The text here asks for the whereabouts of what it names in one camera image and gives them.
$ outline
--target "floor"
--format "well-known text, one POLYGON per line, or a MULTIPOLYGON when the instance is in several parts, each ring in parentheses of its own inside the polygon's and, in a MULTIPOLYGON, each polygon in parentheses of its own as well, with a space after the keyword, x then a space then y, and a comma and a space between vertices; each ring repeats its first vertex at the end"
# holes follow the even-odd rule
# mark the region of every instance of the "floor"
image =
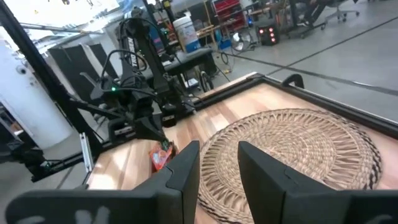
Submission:
MULTIPOLYGON (((305 39, 283 39, 273 47, 257 47, 238 57, 229 79, 249 72, 259 72, 278 80, 299 73, 305 88, 379 116, 398 121, 398 1, 346 2, 341 9, 356 9, 359 17, 349 15, 347 22, 332 20, 324 31, 316 30, 305 39)), ((318 21, 333 13, 325 9, 318 21)), ((221 69, 227 69, 220 58, 215 60, 221 69)), ((214 79, 216 86, 226 83, 222 75, 214 79)), ((95 127, 92 117, 84 117, 95 127)), ((64 142, 45 151, 48 159, 65 157, 80 150, 75 133, 64 142)), ((85 177, 83 164, 64 170, 36 183, 24 166, 14 163, 0 164, 0 223, 4 210, 17 195, 32 189, 72 189, 85 177)))

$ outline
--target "wooden tabletop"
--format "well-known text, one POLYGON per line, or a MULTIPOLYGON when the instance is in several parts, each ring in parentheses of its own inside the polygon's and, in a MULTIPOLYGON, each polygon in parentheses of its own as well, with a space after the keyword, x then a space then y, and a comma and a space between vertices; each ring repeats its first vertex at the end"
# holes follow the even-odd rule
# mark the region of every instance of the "wooden tabletop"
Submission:
POLYGON ((262 9, 258 9, 258 10, 250 12, 249 15, 253 16, 253 15, 269 12, 271 9, 275 9, 275 8, 279 8, 280 6, 283 6, 283 3, 284 2, 282 1, 282 2, 278 2, 278 3, 274 3, 274 4, 268 4, 265 7, 263 7, 262 9))
MULTIPOLYGON (((233 81, 225 86, 242 80, 233 81)), ((213 94, 225 86, 205 95, 213 94)), ((209 106, 178 122, 172 128, 164 128, 166 136, 183 149, 190 141, 203 144, 217 131, 227 125, 254 113, 284 108, 311 108, 324 110, 296 96, 266 84, 260 84, 220 103, 209 106)), ((366 131, 380 150, 383 175, 379 189, 398 189, 398 141, 372 129, 360 126, 366 131)), ((131 190, 150 177, 149 151, 154 141, 133 140, 100 155, 88 179, 89 189, 131 190)), ((215 224, 207 213, 197 206, 195 223, 215 224)))
POLYGON ((202 38, 208 34, 211 34, 214 30, 217 30, 219 28, 222 28, 224 26, 228 26, 231 25, 232 23, 234 23, 236 21, 236 19, 231 19, 229 21, 226 21, 220 25, 214 26, 214 25, 210 25, 210 26, 206 26, 205 28, 202 28, 200 30, 197 31, 197 36, 198 38, 202 38))

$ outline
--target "white container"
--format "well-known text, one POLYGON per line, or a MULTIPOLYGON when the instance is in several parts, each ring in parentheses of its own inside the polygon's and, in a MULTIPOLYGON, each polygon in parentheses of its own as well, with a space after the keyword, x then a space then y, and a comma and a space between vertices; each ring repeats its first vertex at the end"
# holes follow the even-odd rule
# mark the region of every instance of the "white container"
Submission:
POLYGON ((173 25, 187 53, 196 51, 196 49, 200 48, 197 32, 192 24, 191 17, 185 16, 179 18, 173 22, 173 25))
POLYGON ((72 133, 40 82, 6 47, 0 37, 0 102, 41 149, 51 147, 72 133))

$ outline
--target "cable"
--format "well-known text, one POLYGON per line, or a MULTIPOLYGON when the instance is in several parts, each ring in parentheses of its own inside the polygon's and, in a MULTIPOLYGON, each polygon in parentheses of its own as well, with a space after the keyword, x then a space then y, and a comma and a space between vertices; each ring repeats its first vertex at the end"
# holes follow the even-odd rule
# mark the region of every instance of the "cable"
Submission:
POLYGON ((130 63, 129 63, 129 61, 127 61, 127 59, 126 58, 124 58, 124 60, 127 62, 127 65, 131 68, 131 70, 133 70, 133 71, 135 71, 135 72, 143 72, 143 71, 145 71, 145 70, 147 70, 147 68, 148 68, 148 66, 147 66, 147 64, 145 63, 144 65, 145 65, 145 67, 144 68, 142 68, 142 69, 137 69, 137 68, 134 68, 132 65, 130 65, 130 63))
POLYGON ((203 100, 202 100, 200 97, 197 97, 197 96, 195 96, 194 94, 192 94, 192 96, 187 95, 187 96, 185 96, 185 97, 187 97, 187 98, 195 98, 195 99, 198 99, 201 103, 204 103, 203 100))
POLYGON ((132 76, 125 78, 125 79, 120 83, 120 87, 123 87, 123 84, 124 84, 126 81, 128 81, 129 79, 131 79, 131 78, 140 78, 141 81, 146 82, 146 79, 145 79, 145 77, 144 77, 142 74, 140 74, 140 75, 131 74, 131 75, 132 75, 132 76))
MULTIPOLYGON (((177 59, 177 61, 179 62, 179 64, 183 67, 182 62, 180 61, 180 59, 177 57, 177 54, 174 54, 174 57, 177 59)), ((188 86, 188 90, 191 88, 191 86, 189 85, 189 80, 188 80, 188 75, 187 73, 184 71, 182 72, 182 75, 184 76, 185 81, 187 82, 187 86, 188 86)))
POLYGON ((94 131, 94 129, 90 125, 89 125, 89 127, 101 141, 104 141, 104 139, 100 136, 100 134, 98 134, 96 131, 94 131))
POLYGON ((211 81, 211 78, 206 74, 206 72, 200 72, 200 85, 203 88, 203 92, 210 91, 214 89, 214 84, 211 81))
POLYGON ((144 71, 144 70, 147 69, 148 64, 147 64, 147 62, 145 61, 145 59, 144 59, 143 57, 141 57, 140 55, 136 54, 135 52, 129 51, 129 50, 116 49, 116 50, 112 50, 112 51, 108 54, 108 56, 106 57, 106 60, 105 60, 105 63, 104 63, 104 65, 103 65, 103 69, 102 69, 102 72, 101 72, 101 78, 104 77, 106 67, 108 66, 108 63, 109 63, 109 60, 110 60, 112 54, 114 54, 114 53, 116 53, 116 52, 124 52, 124 53, 129 53, 129 54, 135 55, 137 58, 139 58, 140 60, 142 60, 142 61, 144 62, 144 65, 145 65, 145 66, 144 66, 144 69, 143 69, 142 71, 144 71))
POLYGON ((217 66, 217 64, 215 64, 215 65, 216 65, 216 68, 221 72, 221 74, 223 74, 224 77, 230 82, 231 80, 225 75, 225 73, 219 68, 219 66, 217 66))
MULTIPOLYGON (((156 94, 154 94, 154 93, 149 93, 149 92, 147 92, 147 91, 140 90, 140 89, 137 89, 137 88, 121 87, 121 88, 117 88, 116 90, 130 90, 130 91, 136 91, 136 92, 138 92, 138 93, 143 93, 143 94, 147 94, 147 95, 149 95, 149 96, 152 96, 152 97, 154 97, 154 98, 158 98, 158 96, 157 96, 156 94)), ((104 91, 104 92, 112 92, 112 91, 114 91, 114 90, 102 90, 102 91, 104 91)))
POLYGON ((229 58, 228 55, 225 52, 221 52, 221 60, 224 62, 224 64, 228 65, 229 64, 229 58))
POLYGON ((183 102, 182 104, 183 104, 183 105, 188 105, 188 106, 192 107, 193 109, 196 109, 196 108, 197 108, 196 106, 193 106, 193 105, 190 104, 190 103, 183 102))

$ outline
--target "round woven placemat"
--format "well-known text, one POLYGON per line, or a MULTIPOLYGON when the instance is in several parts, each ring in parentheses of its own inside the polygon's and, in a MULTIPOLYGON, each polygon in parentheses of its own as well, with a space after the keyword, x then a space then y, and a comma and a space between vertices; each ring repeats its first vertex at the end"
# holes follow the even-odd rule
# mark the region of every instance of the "round woven placemat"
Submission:
POLYGON ((200 152, 198 201, 219 222, 253 223, 239 174, 239 141, 336 190, 373 189, 381 177, 379 151, 347 119, 307 109, 254 114, 218 131, 200 152))

